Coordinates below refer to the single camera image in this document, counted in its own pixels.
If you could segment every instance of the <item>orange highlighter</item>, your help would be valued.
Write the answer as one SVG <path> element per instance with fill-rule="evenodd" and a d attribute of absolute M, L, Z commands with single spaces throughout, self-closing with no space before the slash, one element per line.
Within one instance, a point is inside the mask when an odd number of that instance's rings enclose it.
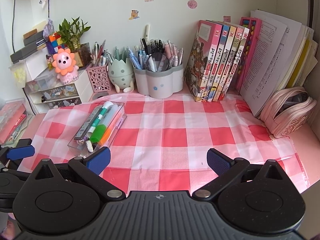
<path fill-rule="evenodd" d="M 104 132 L 102 138 L 98 142 L 98 144 L 100 146 L 103 146 L 108 141 L 111 133 L 113 132 L 114 128 L 116 127 L 116 124 L 118 123 L 120 118 L 122 118 L 123 115 L 124 115 L 124 107 L 121 107 L 119 112 L 116 114 L 116 116 L 113 118 L 112 122 L 110 123 L 110 125 L 108 126 L 106 131 Z"/>

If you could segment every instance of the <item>red and white checkered tablecloth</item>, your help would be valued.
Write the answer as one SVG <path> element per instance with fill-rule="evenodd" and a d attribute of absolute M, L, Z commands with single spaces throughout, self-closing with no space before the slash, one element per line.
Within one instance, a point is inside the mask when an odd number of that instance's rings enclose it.
<path fill-rule="evenodd" d="M 217 177 L 207 165 L 209 148 L 250 163 L 276 159 L 299 192 L 309 187 L 292 141 L 288 137 L 272 141 L 237 95 L 227 95 L 221 102 L 194 102 L 184 93 L 163 100 L 129 93 L 52 109 L 33 139 L 35 155 L 24 159 L 19 169 L 31 172 L 43 158 L 54 163 L 73 158 L 69 141 L 95 106 L 106 100 L 124 102 L 128 117 L 110 147 L 111 162 L 100 176 L 127 194 L 132 190 L 194 192 Z"/>

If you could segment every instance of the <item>round pink sticker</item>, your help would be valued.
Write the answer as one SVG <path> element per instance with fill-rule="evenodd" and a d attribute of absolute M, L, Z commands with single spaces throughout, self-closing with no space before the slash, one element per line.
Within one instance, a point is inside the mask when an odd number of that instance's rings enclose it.
<path fill-rule="evenodd" d="M 198 6 L 198 3 L 195 0 L 189 0 L 188 1 L 188 7 L 190 9 L 195 9 L 195 8 L 197 8 L 197 6 Z"/>

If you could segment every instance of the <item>lucky bamboo plant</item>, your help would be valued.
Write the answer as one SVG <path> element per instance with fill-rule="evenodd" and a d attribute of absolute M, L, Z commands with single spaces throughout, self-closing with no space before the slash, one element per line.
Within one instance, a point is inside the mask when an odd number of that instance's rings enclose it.
<path fill-rule="evenodd" d="M 82 24 L 80 24 L 79 18 L 80 17 L 77 19 L 72 18 L 72 23 L 64 19 L 62 24 L 59 24 L 58 33 L 61 35 L 62 41 L 72 52 L 81 48 L 80 38 L 91 28 L 91 26 L 85 27 L 88 22 L 83 23 L 83 20 L 81 20 Z"/>

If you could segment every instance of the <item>comic book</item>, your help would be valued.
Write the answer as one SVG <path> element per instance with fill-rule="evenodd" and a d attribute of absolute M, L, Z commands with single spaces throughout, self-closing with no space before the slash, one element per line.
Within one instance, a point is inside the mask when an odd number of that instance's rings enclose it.
<path fill-rule="evenodd" d="M 221 60 L 221 57 L 222 57 L 223 52 L 224 52 L 224 47 L 225 47 L 226 42 L 227 42 L 229 29 L 230 29 L 230 27 L 228 25 L 225 25 L 225 24 L 222 25 L 222 31 L 221 31 L 219 46 L 218 46 L 217 53 L 216 53 L 216 56 L 214 58 L 214 61 L 212 63 L 212 68 L 211 68 L 211 71 L 210 71 L 209 80 L 208 80 L 207 87 L 206 87 L 206 90 L 204 92 L 204 95 L 202 97 L 202 101 L 207 101 L 210 89 L 212 87 L 212 83 L 213 83 L 214 77 L 217 74 L 217 70 L 219 68 L 220 60 Z"/>
<path fill-rule="evenodd" d="M 221 91 L 223 89 L 223 86 L 227 81 L 227 77 L 229 76 L 230 68 L 231 68 L 231 66 L 233 64 L 233 61 L 235 59 L 235 56 L 236 56 L 236 53 L 237 53 L 237 50 L 238 50 L 238 47 L 239 47 L 239 43 L 240 43 L 240 40 L 241 40 L 242 35 L 243 35 L 243 28 L 244 27 L 236 28 L 235 37 L 233 39 L 233 43 L 232 43 L 231 51 L 229 53 L 229 57 L 228 57 L 228 60 L 227 60 L 227 63 L 226 63 L 226 67 L 224 68 L 224 70 L 222 72 L 221 79 L 220 79 L 219 84 L 217 86 L 217 89 L 216 89 L 216 91 L 214 93 L 212 101 L 218 101 L 219 95 L 220 95 L 220 93 L 221 93 Z"/>
<path fill-rule="evenodd" d="M 222 54 L 222 57 L 221 57 L 219 68 L 217 70 L 216 75 L 214 76 L 212 85 L 210 87 L 209 95 L 208 95 L 208 98 L 207 98 L 208 102 L 212 101 L 212 99 L 214 97 L 214 94 L 215 94 L 215 92 L 217 90 L 217 86 L 218 86 L 219 81 L 221 79 L 221 76 L 223 74 L 223 70 L 225 69 L 226 62 L 227 62 L 227 59 L 228 59 L 228 56 L 229 56 L 229 53 L 230 53 L 230 49 L 231 49 L 231 46 L 232 46 L 232 43 L 233 43 L 233 39 L 235 37 L 235 33 L 236 33 L 236 30 L 237 30 L 237 28 L 234 27 L 234 26 L 230 26 L 230 25 L 227 25 L 227 24 L 225 24 L 225 25 L 229 26 L 230 30 L 229 30 L 227 42 L 226 42 L 226 45 L 224 47 L 224 51 L 223 51 L 223 54 Z"/>
<path fill-rule="evenodd" d="M 223 100 L 224 96 L 226 95 L 226 93 L 228 91 L 228 88 L 230 87 L 232 78 L 235 75 L 235 73 L 237 71 L 237 68 L 238 68 L 238 65 L 240 63 L 241 55 L 242 55 L 242 52 L 243 52 L 243 49 L 244 49 L 244 45 L 245 45 L 245 43 L 247 41 L 247 37 L 248 37 L 249 31 L 250 31 L 248 28 L 245 28 L 245 27 L 243 27 L 243 28 L 244 28 L 244 32 L 243 32 L 242 39 L 241 39 L 240 44 L 239 44 L 239 48 L 238 48 L 235 60 L 233 62 L 233 65 L 231 67 L 229 76 L 227 78 L 226 83 L 223 86 L 223 89 L 222 89 L 222 91 L 221 91 L 221 93 L 219 95 L 218 100 Z"/>
<path fill-rule="evenodd" d="M 196 37 L 190 52 L 184 79 L 195 101 L 201 101 L 215 58 L 222 25 L 199 21 Z"/>

